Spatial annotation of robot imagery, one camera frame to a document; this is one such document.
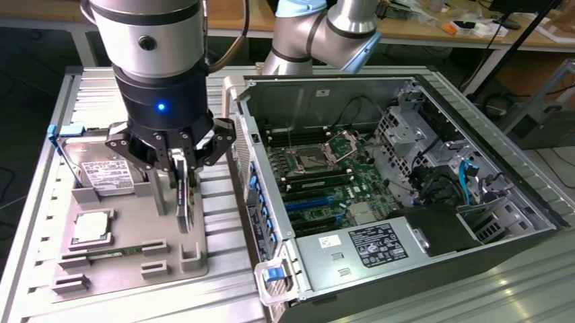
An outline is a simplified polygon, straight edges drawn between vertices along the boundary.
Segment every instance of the label sticker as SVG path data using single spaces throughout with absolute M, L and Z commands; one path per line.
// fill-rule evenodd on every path
M 339 246 L 342 244 L 342 240 L 338 234 L 334 236 L 321 237 L 319 238 L 319 240 L 320 240 L 320 246 L 323 249 L 334 246 Z
M 408 258 L 407 251 L 388 223 L 350 231 L 350 238 L 367 268 Z
M 125 160 L 92 161 L 81 163 L 96 191 L 133 188 L 132 174 Z
M 330 96 L 330 90 L 328 90 L 328 89 L 319 89 L 319 90 L 315 92 L 315 96 L 316 96 L 317 98 L 320 98 L 320 97 L 323 97 L 323 96 Z

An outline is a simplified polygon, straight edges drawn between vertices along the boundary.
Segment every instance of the blue cable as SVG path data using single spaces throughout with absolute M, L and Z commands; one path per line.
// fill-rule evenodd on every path
M 463 194 L 466 195 L 466 204 L 470 205 L 471 204 L 471 202 L 470 202 L 470 191 L 467 190 L 467 183 L 466 183 L 466 167 L 467 166 L 476 167 L 476 165 L 474 165 L 468 159 L 464 159 L 460 161 L 460 164 L 459 164 L 459 184 L 460 184 L 460 187 L 463 188 Z

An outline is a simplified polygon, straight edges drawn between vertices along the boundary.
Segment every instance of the blue pcie slot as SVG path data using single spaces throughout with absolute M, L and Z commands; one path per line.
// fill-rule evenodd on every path
M 305 209 L 312 209 L 315 207 L 326 207 L 331 204 L 332 201 L 334 201 L 332 197 L 326 197 L 324 199 L 293 203 L 293 204 L 285 205 L 285 211 L 293 212 L 293 211 L 300 211 Z

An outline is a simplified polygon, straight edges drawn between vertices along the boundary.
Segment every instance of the cable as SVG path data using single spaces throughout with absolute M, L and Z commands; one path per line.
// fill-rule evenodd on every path
M 344 115 L 347 109 L 350 108 L 350 105 L 354 103 L 354 101 L 358 99 L 362 99 L 362 98 L 366 99 L 367 101 L 370 101 L 370 103 L 374 105 L 374 107 L 382 111 L 382 107 L 379 106 L 379 104 L 376 104 L 376 102 L 372 100 L 372 98 L 370 98 L 368 96 L 366 96 L 363 94 L 359 94 L 359 95 L 354 96 L 351 98 L 351 100 L 348 101 L 348 103 L 346 104 L 346 107 L 343 108 L 340 115 L 338 116 L 338 119 L 335 120 L 334 124 L 331 125 L 331 128 L 335 128 L 339 125 L 342 118 L 343 118 L 343 115 Z M 358 112 L 355 113 L 354 118 L 351 118 L 350 124 L 352 124 L 355 118 L 359 116 L 359 113 L 362 112 L 362 107 L 363 107 L 363 104 L 359 105 Z
M 427 154 L 428 152 L 430 152 L 430 150 L 432 150 L 432 148 L 435 147 L 435 145 L 438 144 L 438 142 L 439 142 L 439 140 L 442 140 L 442 138 L 439 138 L 439 136 L 434 139 L 434 141 L 431 141 L 431 144 L 428 145 L 428 147 L 422 151 L 422 152 L 419 152 L 416 155 L 415 155 L 415 157 L 414 157 L 414 160 L 411 161 L 411 169 L 410 169 L 410 172 L 414 172 L 414 165 L 415 165 L 415 161 L 424 155 L 424 154 Z
M 8 168 L 5 168 L 5 167 L 0 167 L 0 170 L 1 170 L 1 171 L 4 171 L 4 172 L 7 172 L 7 173 L 9 174 L 9 180 L 8 180 L 8 183 L 7 183 L 7 185 L 4 186 L 4 189 L 1 190 L 1 194 L 0 194 L 0 203 L 1 203 L 1 201 L 4 200 L 4 197 L 7 196 L 8 187 L 9 187 L 9 185 L 12 184 L 12 182 L 13 182 L 13 180 L 15 180 L 15 178 L 16 178 L 16 174 L 15 174 L 15 172 L 13 172 L 12 170 L 9 170 L 9 169 L 8 169 Z
M 233 41 L 232 46 L 228 48 L 224 56 L 212 65 L 208 66 L 208 73 L 212 74 L 225 67 L 236 52 L 239 51 L 241 44 L 244 43 L 249 30 L 249 0 L 244 0 L 244 26 L 241 28 L 241 34 Z
M 407 190 L 407 191 L 410 191 L 410 192 L 418 192 L 418 193 L 419 193 L 419 191 L 418 191 L 418 190 L 415 190 L 415 189 L 412 189 L 412 188 L 407 188 L 407 187 L 404 187 L 402 184 L 399 184 L 399 183 L 394 182 L 394 181 L 392 181 L 391 179 L 388 179 L 388 178 L 387 178 L 387 181 L 388 181 L 390 183 L 392 183 L 396 187 L 402 188 L 403 190 Z
M 92 8 L 89 7 L 89 0 L 80 0 L 80 11 L 84 17 L 92 24 L 96 24 L 96 19 L 93 18 Z
M 487 61 L 488 49 L 491 48 L 491 45 L 494 44 L 496 35 L 499 35 L 499 31 L 502 30 L 503 23 L 507 20 L 507 18 L 510 17 L 510 15 L 511 15 L 511 13 L 507 13 L 507 14 L 503 15 L 502 20 L 499 22 L 499 27 L 496 28 L 496 31 L 495 31 L 495 34 L 494 34 L 494 37 L 491 38 L 491 41 L 488 42 L 486 49 L 483 49 L 483 58 L 482 58 L 482 61 L 480 61 L 479 65 L 478 65 L 478 68 L 475 69 L 475 71 L 472 73 L 472 76 L 467 79 L 467 81 L 464 81 L 466 77 L 463 78 L 462 83 L 459 84 L 459 89 L 463 89 L 463 87 L 466 87 L 471 83 L 471 81 L 474 80 L 475 76 L 478 75 L 479 70 L 482 69 L 482 67 L 483 67 L 483 65 L 484 65 L 484 63 Z
M 547 167 L 550 168 L 550 170 L 554 172 L 555 176 L 558 177 L 558 179 L 559 179 L 559 181 L 560 181 L 560 184 L 563 184 L 563 186 L 564 186 L 566 188 L 575 189 L 575 187 L 574 187 L 574 186 L 568 186 L 568 185 L 566 184 L 566 182 L 563 182 L 563 180 L 560 179 L 560 176 L 559 176 L 558 172 L 556 172 L 556 171 L 554 170 L 554 168 L 551 167 L 551 164 L 547 162 L 547 159 L 543 157 L 543 155 L 540 154 L 540 152 L 539 152 L 538 150 L 535 150 L 535 152 L 538 153 L 539 157 L 542 158 L 542 160 L 543 160 L 543 162 L 546 163 L 546 165 L 547 165 Z
M 466 177 L 467 177 L 466 166 L 472 166 L 472 165 L 474 164 L 468 159 L 463 159 L 459 163 L 459 184 L 460 184 L 460 187 L 463 188 L 467 205 L 471 205 L 471 201 L 470 201 L 470 190 L 467 189 L 467 183 L 466 183 Z
M 0 69 L 0 73 L 3 73 L 5 76 L 8 76 L 8 77 L 12 79 L 12 81 L 19 81 L 19 82 L 20 82 L 20 83 L 23 83 L 24 85 L 29 86 L 32 89 L 36 89 L 37 91 L 44 92 L 44 93 L 45 93 L 45 94 L 48 94 L 49 96 L 56 96 L 56 97 L 57 97 L 57 94 L 55 94 L 55 93 L 49 92 L 47 89 L 43 89 L 40 86 L 37 86 L 37 85 L 33 85 L 33 84 L 28 83 L 28 82 L 27 82 L 27 81 L 24 81 L 21 78 L 12 76 L 12 74 L 9 74 L 8 72 L 5 72 L 5 71 L 4 71 L 4 70 L 1 70 L 1 69 Z M 5 96 L 8 96 L 8 95 L 12 93 L 12 91 L 13 91 L 13 88 L 11 89 L 11 92 L 9 92 L 9 93 L 8 93 L 8 92 L 5 93 Z
M 430 54 L 430 56 L 435 57 L 436 59 L 440 59 L 442 61 L 444 61 L 444 60 L 446 60 L 446 58 L 444 58 L 444 57 L 439 57 L 439 56 L 438 56 L 438 55 L 435 55 L 432 52 L 430 52 L 430 50 L 426 48 L 426 46 L 422 46 L 422 48 L 423 48 L 423 50 L 426 51 L 426 53 L 428 53 L 428 54 Z
M 49 70 L 52 73 L 55 73 L 57 76 L 64 77 L 64 74 L 61 74 L 59 71 L 56 71 L 55 69 L 52 69 L 23 46 L 20 46 L 20 44 L 12 40 L 11 37 L 8 37 L 7 35 L 4 35 L 3 33 L 0 33 L 0 36 L 8 40 L 16 47 L 17 49 L 24 52 L 35 61 L 36 63 L 39 63 L 41 66 L 44 66 L 44 68 L 47 70 Z
M 28 197 L 28 195 L 20 196 L 17 199 L 15 199 L 12 202 L 8 202 L 7 204 L 0 206 L 0 210 L 5 209 L 8 206 L 11 206 L 12 204 L 20 202 L 21 200 L 24 200 Z
M 567 91 L 568 89 L 572 89 L 575 87 L 575 84 L 574 85 L 570 85 L 568 87 L 564 87 L 563 89 L 559 89 L 558 91 L 554 91 L 554 92 L 547 92 L 546 93 L 546 96 L 550 96 L 550 95 L 552 95 L 552 94 L 558 94 L 558 93 L 562 93 L 562 92 L 564 92 L 564 91 Z M 518 98 L 528 98 L 528 97 L 531 97 L 532 96 L 532 94 L 522 94 L 522 95 L 519 95 L 519 94 L 514 94 L 514 93 L 510 93 L 512 96 L 516 96 Z
M 442 49 L 434 48 L 432 46 L 424 46 L 427 49 L 431 49 L 434 52 L 447 52 L 451 48 L 442 47 Z
M 419 200 L 426 199 L 426 195 L 428 193 L 430 187 L 431 187 L 432 183 L 438 180 L 438 178 L 444 178 L 450 182 L 450 184 L 454 186 L 455 190 L 458 191 L 462 200 L 464 200 L 464 197 L 463 197 L 464 193 L 463 193 L 463 190 L 462 190 L 460 186 L 458 185 L 458 182 L 447 174 L 443 174 L 443 173 L 438 173 L 438 174 L 434 175 L 432 178 L 430 178 L 430 181 L 426 184 L 426 187 L 422 189 L 422 192 L 419 194 L 419 198 L 418 199 Z
M 571 163 L 566 158 L 563 158 L 562 155 L 559 155 L 558 151 L 555 150 L 555 148 L 551 148 L 551 151 L 555 153 L 555 155 L 559 157 L 560 160 L 563 160 L 567 164 L 570 164 L 571 166 L 575 167 L 575 164 Z
M 8 77 L 9 80 L 9 85 L 8 85 L 8 89 L 7 91 L 0 95 L 0 100 L 5 99 L 9 97 L 9 95 L 12 94 L 15 87 L 16 87 L 16 80 L 12 77 L 12 75 L 8 72 L 4 72 L 3 70 L 0 70 L 0 73 L 4 74 Z

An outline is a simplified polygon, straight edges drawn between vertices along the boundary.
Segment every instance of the power supply label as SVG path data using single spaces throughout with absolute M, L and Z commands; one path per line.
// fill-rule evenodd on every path
M 350 231 L 350 238 L 367 268 L 408 257 L 406 248 L 388 223 Z
M 96 191 L 132 188 L 133 180 L 125 160 L 81 163 L 85 175 Z

